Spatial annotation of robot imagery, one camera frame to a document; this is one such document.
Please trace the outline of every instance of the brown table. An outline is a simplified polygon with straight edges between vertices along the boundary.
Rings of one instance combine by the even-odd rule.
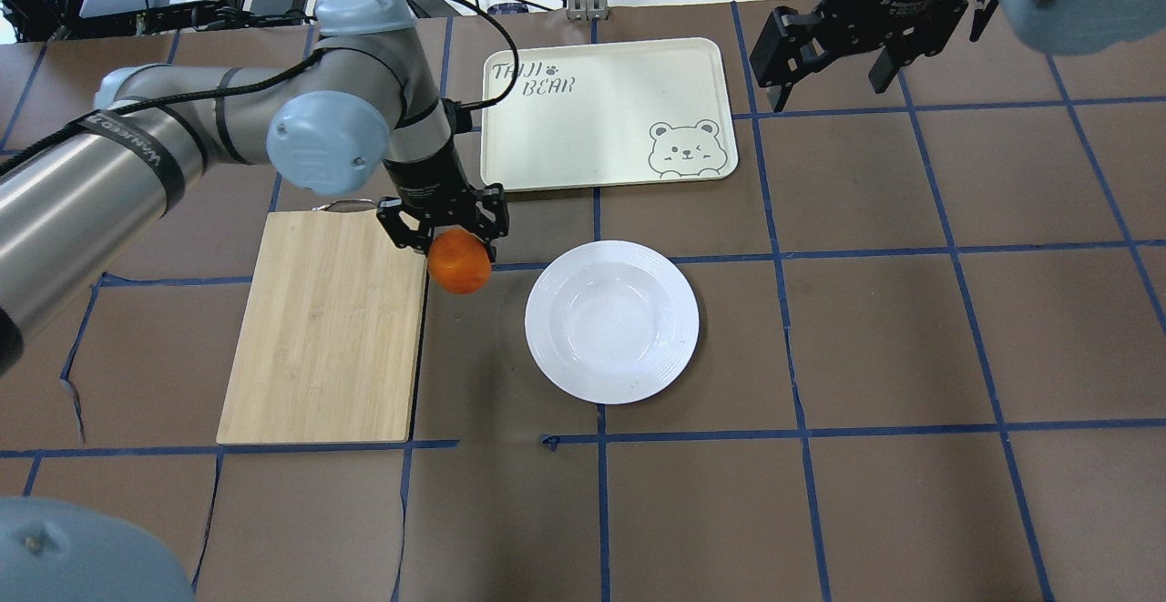
[[[319,203],[222,166],[0,382],[0,494],[141,524],[205,601],[391,597],[403,501],[406,602],[1161,597],[1166,36],[1047,60],[998,16],[886,94],[856,57],[774,116],[743,65],[771,5],[503,19],[521,47],[712,38],[740,166],[515,196],[491,284],[430,288],[410,442],[215,444],[265,216]],[[500,40],[420,30],[477,98]],[[114,68],[283,66],[312,38],[5,47],[0,148]],[[561,393],[522,334],[540,268],[597,238],[674,258],[701,304],[688,370],[626,407]]]

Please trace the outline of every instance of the bear drawing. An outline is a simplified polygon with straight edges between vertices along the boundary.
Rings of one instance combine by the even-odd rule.
[[[729,162],[729,154],[717,140],[719,133],[716,121],[708,119],[696,121],[696,126],[653,124],[648,166],[660,174],[660,178],[718,174]]]

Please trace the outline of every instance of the silver metal tube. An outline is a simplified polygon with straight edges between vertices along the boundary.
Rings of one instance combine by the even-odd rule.
[[[161,111],[134,124],[157,139],[189,187],[198,146]],[[27,341],[166,211],[157,175],[133,152],[93,134],[45,150],[0,184],[0,308]]]

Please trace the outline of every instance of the white tray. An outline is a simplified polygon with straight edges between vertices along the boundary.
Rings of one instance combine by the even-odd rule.
[[[724,178],[737,168],[721,49],[703,37],[522,49],[485,111],[482,178],[507,190]],[[486,60],[484,96],[513,58]]]

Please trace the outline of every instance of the orange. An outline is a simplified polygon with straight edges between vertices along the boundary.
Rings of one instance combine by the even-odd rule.
[[[490,256],[469,231],[455,226],[429,246],[429,275],[456,295],[468,295],[490,280]]]

